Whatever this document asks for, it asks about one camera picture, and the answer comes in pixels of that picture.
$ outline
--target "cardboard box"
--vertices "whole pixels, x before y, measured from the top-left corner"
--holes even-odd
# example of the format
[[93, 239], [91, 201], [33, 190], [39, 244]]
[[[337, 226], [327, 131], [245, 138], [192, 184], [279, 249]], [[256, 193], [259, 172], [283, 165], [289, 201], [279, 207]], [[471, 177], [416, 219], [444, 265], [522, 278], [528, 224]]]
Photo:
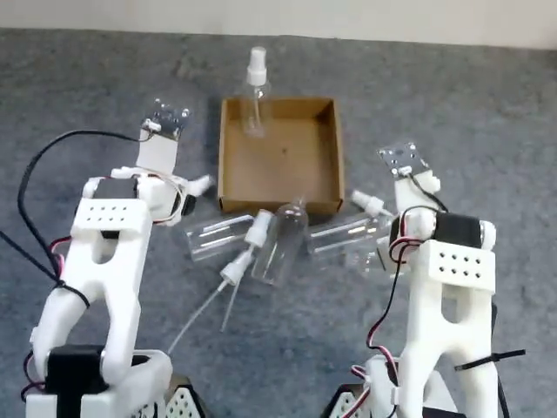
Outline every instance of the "cardboard box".
[[304, 196], [308, 213], [334, 214], [345, 193], [337, 105], [330, 98], [276, 98], [265, 138], [244, 134], [240, 101], [223, 101], [218, 155], [222, 212], [276, 211]]

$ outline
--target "clear plastic bottle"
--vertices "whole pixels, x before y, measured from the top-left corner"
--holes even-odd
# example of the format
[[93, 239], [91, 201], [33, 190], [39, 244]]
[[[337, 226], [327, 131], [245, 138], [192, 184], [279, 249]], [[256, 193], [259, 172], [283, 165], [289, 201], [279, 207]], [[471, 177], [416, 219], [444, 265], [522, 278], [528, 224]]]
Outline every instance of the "clear plastic bottle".
[[267, 80], [265, 48], [252, 48], [240, 104], [242, 126], [247, 136], [262, 138], [271, 119], [271, 85]]
[[303, 199], [281, 206], [271, 221], [265, 244], [255, 260], [252, 277], [271, 285], [280, 285], [292, 271], [307, 224]]

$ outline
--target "white 3d-printed bracket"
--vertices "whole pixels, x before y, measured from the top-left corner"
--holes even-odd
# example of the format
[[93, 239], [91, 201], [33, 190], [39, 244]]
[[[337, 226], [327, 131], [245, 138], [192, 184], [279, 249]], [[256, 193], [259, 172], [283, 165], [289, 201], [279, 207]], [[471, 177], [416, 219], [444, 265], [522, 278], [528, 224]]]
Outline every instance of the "white 3d-printed bracket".
[[[410, 301], [406, 346], [399, 360], [399, 414], [421, 418], [427, 379], [442, 354], [455, 364], [488, 357], [491, 349], [495, 254], [428, 240], [410, 259]], [[441, 311], [444, 290], [456, 299], [457, 318]], [[466, 416], [497, 416], [497, 370], [487, 363], [459, 372], [466, 392]]]
[[[138, 331], [138, 291], [151, 236], [152, 219], [140, 199], [81, 199], [71, 228], [71, 243], [61, 279], [93, 302], [104, 296], [111, 319], [101, 372], [108, 384], [130, 368]], [[118, 231], [111, 243], [102, 231]], [[65, 344], [85, 305], [74, 293], [54, 289], [32, 335], [41, 379], [50, 350]]]

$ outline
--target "robotic arm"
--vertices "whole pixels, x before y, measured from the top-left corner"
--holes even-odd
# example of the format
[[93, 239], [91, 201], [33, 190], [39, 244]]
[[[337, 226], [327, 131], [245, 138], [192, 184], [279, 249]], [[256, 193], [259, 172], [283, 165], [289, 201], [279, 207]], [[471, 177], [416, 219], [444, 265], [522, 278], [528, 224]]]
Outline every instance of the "robotic arm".
[[[353, 368], [366, 381], [360, 390], [364, 392], [357, 398], [340, 391], [325, 416], [494, 418], [498, 375], [493, 362], [458, 372], [466, 392], [466, 415], [458, 413], [434, 367], [442, 354], [456, 365], [492, 356], [495, 227], [448, 212], [434, 196], [440, 182], [414, 144], [385, 148], [379, 155], [394, 176], [399, 215], [390, 233], [377, 239], [377, 253], [386, 271], [403, 269], [410, 281], [406, 346], [398, 359], [391, 359], [395, 376], [383, 355]], [[444, 298], [456, 300], [455, 322], [441, 311]]]
[[64, 288], [50, 293], [30, 338], [45, 394], [27, 397], [28, 418], [121, 418], [168, 388], [168, 356], [134, 347], [151, 228], [177, 224], [212, 183], [172, 175], [187, 117], [157, 101], [142, 124], [137, 166], [85, 185], [61, 279], [89, 302], [105, 299], [110, 330], [103, 346], [67, 345], [86, 305]]

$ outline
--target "gray carpet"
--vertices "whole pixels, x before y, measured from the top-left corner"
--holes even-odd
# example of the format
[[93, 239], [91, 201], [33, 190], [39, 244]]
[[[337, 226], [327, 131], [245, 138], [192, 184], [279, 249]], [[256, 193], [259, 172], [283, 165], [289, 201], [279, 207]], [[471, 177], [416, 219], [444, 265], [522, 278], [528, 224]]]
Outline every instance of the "gray carpet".
[[[510, 409], [515, 418], [554, 416], [553, 52], [301, 37], [2, 30], [0, 226], [41, 256], [15, 202], [31, 156], [71, 129], [136, 135], [154, 97], [193, 111], [176, 173], [215, 174], [219, 101], [238, 91], [254, 44], [268, 48], [277, 94], [339, 101], [348, 187], [393, 202], [393, 182], [375, 150], [413, 138], [440, 177], [446, 204], [499, 228], [494, 350], [528, 349], [527, 357], [499, 365]], [[135, 157], [135, 145], [107, 138], [75, 138], [47, 154], [27, 199], [44, 235], [68, 233], [87, 178], [131, 165]], [[201, 199], [185, 222], [218, 216], [214, 198], [213, 193]], [[138, 347], [167, 348], [219, 283], [221, 263], [194, 266], [188, 260], [185, 222], [153, 231]], [[0, 402], [3, 415], [15, 417], [23, 416], [21, 361], [50, 282], [4, 244], [0, 257]], [[219, 298], [173, 353], [174, 367], [191, 377], [217, 417], [316, 417], [339, 384], [355, 381], [350, 365], [370, 356], [366, 330], [382, 312], [389, 290], [381, 275], [363, 280], [340, 266], [324, 268], [302, 257], [281, 289], [244, 283], [226, 334], [218, 327], [228, 298]], [[378, 336], [396, 353], [404, 344], [406, 305], [402, 283]], [[71, 340], [103, 342], [107, 327], [104, 307], [95, 306]], [[454, 387], [445, 362], [442, 369]], [[455, 398], [462, 403], [457, 388]]]

